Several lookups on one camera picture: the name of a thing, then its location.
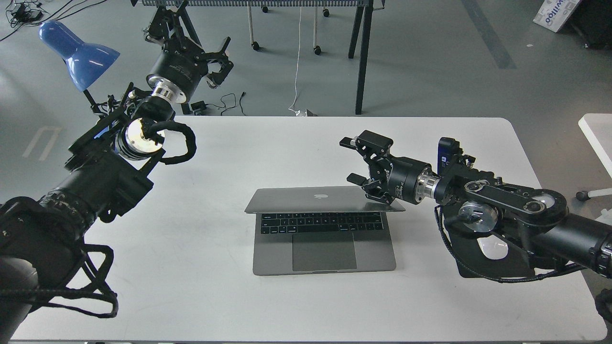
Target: white table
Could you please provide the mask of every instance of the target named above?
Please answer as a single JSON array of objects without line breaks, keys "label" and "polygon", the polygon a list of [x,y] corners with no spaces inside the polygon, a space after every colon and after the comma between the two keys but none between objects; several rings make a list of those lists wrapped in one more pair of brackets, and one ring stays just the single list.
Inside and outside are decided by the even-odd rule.
[{"label": "white table", "polygon": [[[578,126],[612,177],[612,114],[588,113],[578,121]],[[612,188],[591,190],[588,195],[589,197],[612,195]],[[612,225],[612,209],[602,210],[602,215],[597,220]]]},{"label": "white table", "polygon": [[612,177],[612,114],[588,113],[578,121],[578,125]]},{"label": "white table", "polygon": [[[441,136],[461,141],[476,167],[539,187],[509,122],[500,118],[179,118],[198,138],[196,157],[160,165],[132,211],[97,222],[90,243],[110,245],[107,282],[119,315],[99,320],[38,310],[15,340],[113,342],[462,342],[598,340],[606,327],[580,274],[502,285],[463,279],[439,237],[433,200],[389,214],[392,272],[258,277],[255,216],[263,187],[347,185],[367,174],[344,136],[371,130],[392,152],[434,162]],[[182,148],[179,136],[169,135]]]}]

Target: trackpad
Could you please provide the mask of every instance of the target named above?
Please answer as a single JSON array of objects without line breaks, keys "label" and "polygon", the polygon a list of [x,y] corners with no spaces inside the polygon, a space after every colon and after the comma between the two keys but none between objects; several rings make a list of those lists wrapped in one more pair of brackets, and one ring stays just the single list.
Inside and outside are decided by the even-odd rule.
[{"label": "trackpad", "polygon": [[293,271],[357,269],[351,232],[293,235]]}]

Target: cardboard box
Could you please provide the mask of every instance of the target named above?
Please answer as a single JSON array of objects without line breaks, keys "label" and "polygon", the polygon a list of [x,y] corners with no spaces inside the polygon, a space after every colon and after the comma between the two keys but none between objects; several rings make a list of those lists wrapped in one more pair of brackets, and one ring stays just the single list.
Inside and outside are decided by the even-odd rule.
[{"label": "cardboard box", "polygon": [[534,23],[557,32],[572,15],[581,0],[544,0]]}]

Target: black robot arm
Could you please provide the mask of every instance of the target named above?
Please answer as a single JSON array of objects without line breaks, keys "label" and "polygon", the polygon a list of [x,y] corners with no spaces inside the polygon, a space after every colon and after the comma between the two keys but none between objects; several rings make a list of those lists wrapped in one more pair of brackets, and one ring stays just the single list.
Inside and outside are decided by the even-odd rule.
[{"label": "black robot arm", "polygon": [[[73,154],[65,167],[69,176],[36,201],[15,197],[0,204],[0,344],[9,341],[29,312],[40,307],[64,307],[81,313],[111,318],[118,311],[117,294],[105,278],[113,262],[113,251],[104,245],[86,244],[85,232],[100,219],[112,222],[133,209],[151,190],[149,173],[158,162],[181,163],[195,155],[195,135],[174,119],[173,104],[185,104],[202,78],[217,87],[231,70],[222,50],[206,53],[200,46],[185,6],[178,12],[159,7],[148,32],[156,32],[162,52],[147,76],[152,91],[130,83],[121,99],[112,95],[96,103],[85,92],[99,121],[69,148]],[[191,38],[182,33],[188,23]],[[219,63],[221,70],[209,73],[207,65]],[[165,130],[185,136],[187,153],[164,157]],[[127,160],[147,160],[140,169]],[[91,252],[104,255],[100,266]],[[91,281],[73,289],[66,287],[79,270]],[[109,302],[106,313],[55,304],[54,297],[90,298]]]},{"label": "black robot arm", "polygon": [[[558,192],[507,184],[492,172],[473,168],[476,159],[463,154],[459,142],[452,138],[439,141],[437,173],[429,163],[394,157],[389,152],[393,140],[368,130],[355,138],[345,137],[340,145],[356,150],[368,164],[368,178],[354,173],[347,177],[347,181],[363,188],[367,198],[387,204],[396,198],[419,204],[429,197],[439,204],[438,229],[460,272],[467,269],[472,274],[465,277],[517,283],[584,268],[612,277],[612,226],[569,213],[565,198]],[[512,278],[490,275],[467,263],[478,262],[475,253],[465,254],[464,250],[459,254],[460,245],[488,236],[496,236],[518,252],[518,263],[527,273],[505,276]],[[493,267],[489,272],[496,270],[496,264],[503,268],[501,262],[482,259]],[[534,268],[552,271],[534,275]]]}]

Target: bolt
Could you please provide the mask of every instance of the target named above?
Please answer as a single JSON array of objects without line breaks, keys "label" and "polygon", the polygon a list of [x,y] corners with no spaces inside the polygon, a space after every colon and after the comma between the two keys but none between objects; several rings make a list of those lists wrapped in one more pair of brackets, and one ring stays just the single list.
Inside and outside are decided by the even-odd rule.
[{"label": "bolt", "polygon": [[529,211],[538,211],[541,208],[541,205],[537,204],[536,202],[530,202],[529,204],[527,204],[527,210]]}]

